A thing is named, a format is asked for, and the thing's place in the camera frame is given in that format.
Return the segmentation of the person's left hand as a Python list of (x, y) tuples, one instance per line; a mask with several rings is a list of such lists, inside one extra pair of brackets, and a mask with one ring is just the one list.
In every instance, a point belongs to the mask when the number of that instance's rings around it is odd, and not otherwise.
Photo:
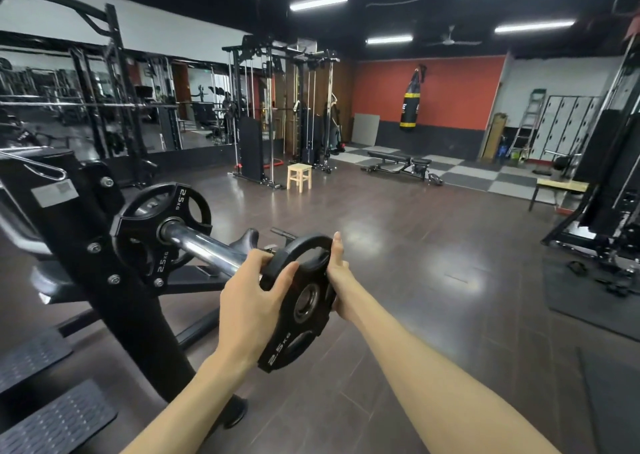
[(234, 364), (251, 368), (273, 336), (283, 299), (269, 299), (260, 287), (260, 272), (272, 255), (252, 250), (220, 295), (220, 353)]

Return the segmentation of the black weight plate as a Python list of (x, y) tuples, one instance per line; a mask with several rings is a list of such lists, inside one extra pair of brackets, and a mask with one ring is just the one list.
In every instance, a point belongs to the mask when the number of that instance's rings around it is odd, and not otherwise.
[(262, 270), (260, 287), (271, 290), (280, 273), (293, 262), (299, 267), (282, 300), (274, 333), (258, 360), (270, 373), (304, 353), (328, 323), (336, 294), (328, 275), (332, 238), (322, 233), (299, 237), (279, 249)]
[(173, 222), (205, 235), (212, 230), (206, 199), (183, 183), (146, 187), (113, 218), (110, 235), (114, 252), (146, 286), (165, 289), (170, 274), (193, 258), (162, 236), (164, 225)]

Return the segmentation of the person's left forearm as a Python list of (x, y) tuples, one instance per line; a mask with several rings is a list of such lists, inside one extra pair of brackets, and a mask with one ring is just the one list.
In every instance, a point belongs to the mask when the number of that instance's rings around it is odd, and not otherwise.
[(247, 372), (247, 351), (216, 351), (186, 388), (120, 454), (196, 454)]

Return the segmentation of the person's right forearm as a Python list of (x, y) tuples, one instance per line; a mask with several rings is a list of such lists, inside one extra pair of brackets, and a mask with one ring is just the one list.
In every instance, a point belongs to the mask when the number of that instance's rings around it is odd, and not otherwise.
[(430, 454), (560, 454), (516, 409), (371, 295), (358, 331)]

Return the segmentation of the wooden stool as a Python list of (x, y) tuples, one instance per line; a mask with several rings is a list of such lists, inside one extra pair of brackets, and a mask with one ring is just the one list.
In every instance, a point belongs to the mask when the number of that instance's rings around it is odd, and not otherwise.
[(309, 164), (296, 163), (287, 166), (286, 189), (291, 190), (294, 185), (299, 193), (305, 189), (312, 189), (313, 166)]

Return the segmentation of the grey board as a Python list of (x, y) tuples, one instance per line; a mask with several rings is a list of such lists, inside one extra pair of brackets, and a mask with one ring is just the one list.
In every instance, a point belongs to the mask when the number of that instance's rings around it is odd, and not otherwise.
[(369, 147), (374, 146), (378, 136), (379, 125), (379, 115), (356, 113), (353, 117), (351, 142)]

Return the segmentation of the grey checkered floor mats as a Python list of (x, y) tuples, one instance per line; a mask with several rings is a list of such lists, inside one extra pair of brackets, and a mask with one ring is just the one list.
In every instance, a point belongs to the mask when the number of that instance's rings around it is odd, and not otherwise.
[[(392, 155), (402, 154), (400, 150), (395, 148), (363, 147), (352, 144), (346, 147), (345, 152), (332, 155), (330, 164), (339, 169), (345, 167), (355, 170), (356, 176), (363, 177), (367, 174), (363, 167), (382, 163), (381, 159), (369, 155), (370, 152), (375, 151), (387, 152)], [(532, 199), (537, 180), (540, 177), (534, 173), (532, 164), (512, 166), (500, 164), (500, 162), (463, 160), (436, 154), (425, 155), (422, 158), (431, 160), (429, 171), (438, 175), (445, 185), (491, 192), (527, 201)]]

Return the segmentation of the black yellow punching bag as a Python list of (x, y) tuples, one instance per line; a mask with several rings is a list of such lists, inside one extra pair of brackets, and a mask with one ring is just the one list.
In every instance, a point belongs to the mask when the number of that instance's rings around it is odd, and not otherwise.
[(423, 80), (423, 67), (418, 65), (404, 94), (403, 108), (399, 128), (409, 131), (416, 127), (420, 105), (420, 90)]

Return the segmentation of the wooden board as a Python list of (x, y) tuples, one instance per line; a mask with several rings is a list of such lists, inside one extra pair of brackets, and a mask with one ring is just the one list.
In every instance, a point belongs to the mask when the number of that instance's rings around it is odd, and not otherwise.
[(508, 115), (506, 113), (497, 112), (493, 115), (484, 140), (484, 147), (479, 157), (481, 160), (489, 161), (496, 158), (507, 122)]

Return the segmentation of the metal stepladder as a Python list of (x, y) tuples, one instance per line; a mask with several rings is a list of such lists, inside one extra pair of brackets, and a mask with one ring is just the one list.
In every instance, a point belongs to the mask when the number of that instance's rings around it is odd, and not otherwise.
[(536, 88), (529, 95), (527, 106), (508, 152), (509, 159), (515, 161), (517, 165), (529, 156), (546, 99), (547, 90), (543, 88)]

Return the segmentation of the yellow topped bench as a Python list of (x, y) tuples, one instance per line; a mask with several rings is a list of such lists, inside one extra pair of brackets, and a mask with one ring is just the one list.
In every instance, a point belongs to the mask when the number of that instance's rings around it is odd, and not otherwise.
[(536, 179), (536, 186), (534, 188), (534, 192), (529, 202), (528, 211), (531, 212), (535, 203), (537, 202), (537, 197), (539, 192), (542, 189), (550, 189), (553, 192), (563, 191), (563, 192), (572, 192), (577, 194), (584, 194), (588, 190), (589, 184), (586, 182), (580, 181), (556, 181), (544, 178)]

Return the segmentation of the ceiling fan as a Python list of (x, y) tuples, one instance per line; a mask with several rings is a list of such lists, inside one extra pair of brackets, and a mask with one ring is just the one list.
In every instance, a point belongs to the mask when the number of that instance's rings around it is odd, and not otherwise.
[(424, 47), (434, 47), (434, 46), (465, 46), (465, 47), (475, 47), (482, 45), (482, 41), (468, 41), (468, 40), (456, 40), (453, 38), (453, 31), (455, 26), (450, 25), (447, 33), (441, 35), (441, 38), (437, 42), (428, 42), (423, 43)]

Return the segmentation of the black power rack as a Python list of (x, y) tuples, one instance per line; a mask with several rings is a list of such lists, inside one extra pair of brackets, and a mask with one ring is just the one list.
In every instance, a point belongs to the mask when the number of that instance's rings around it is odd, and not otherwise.
[(111, 89), (113, 102), (104, 102), (97, 95), (97, 83), (85, 54), (80, 47), (69, 49), (80, 85), (80, 95), (85, 113), (92, 129), (93, 148), (100, 159), (114, 156), (114, 140), (108, 137), (105, 109), (115, 109), (119, 120), (121, 138), (126, 156), (124, 167), (126, 177), (120, 185), (126, 188), (142, 189), (151, 185), (156, 177), (158, 166), (148, 159), (148, 150), (143, 141), (140, 111), (153, 105), (141, 103), (134, 93), (134, 86), (127, 69), (127, 57), (116, 13), (112, 4), (106, 4), (101, 10), (80, 0), (43, 0), (73, 10), (98, 35), (108, 38), (108, 44), (102, 50)]

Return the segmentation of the wall mirror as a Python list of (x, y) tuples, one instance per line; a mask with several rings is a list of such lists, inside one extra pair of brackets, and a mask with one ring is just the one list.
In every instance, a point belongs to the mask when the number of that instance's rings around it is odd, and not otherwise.
[[(0, 148), (49, 146), (69, 149), (81, 159), (98, 159), (92, 129), (80, 106), (80, 85), (69, 49), (87, 54), (97, 95), (113, 102), (104, 46), (52, 39), (16, 38), (0, 44)], [(159, 54), (125, 52), (134, 93), (141, 103), (148, 155), (231, 143), (228, 130), (230, 79), (216, 63)], [(114, 156), (124, 157), (115, 109), (105, 109)]]

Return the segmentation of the black plate-loaded machine frame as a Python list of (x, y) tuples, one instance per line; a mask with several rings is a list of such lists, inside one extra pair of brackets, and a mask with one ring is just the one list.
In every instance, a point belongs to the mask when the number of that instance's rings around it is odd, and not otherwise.
[(81, 164), (71, 150), (6, 151), (67, 172), (66, 180), (54, 182), (0, 157), (0, 183), (18, 211), (156, 393), (166, 402), (174, 400), (195, 370), (159, 303), (168, 286), (146, 286), (114, 252), (111, 225), (125, 203), (116, 183), (104, 184), (111, 179), (109, 168), (101, 161)]

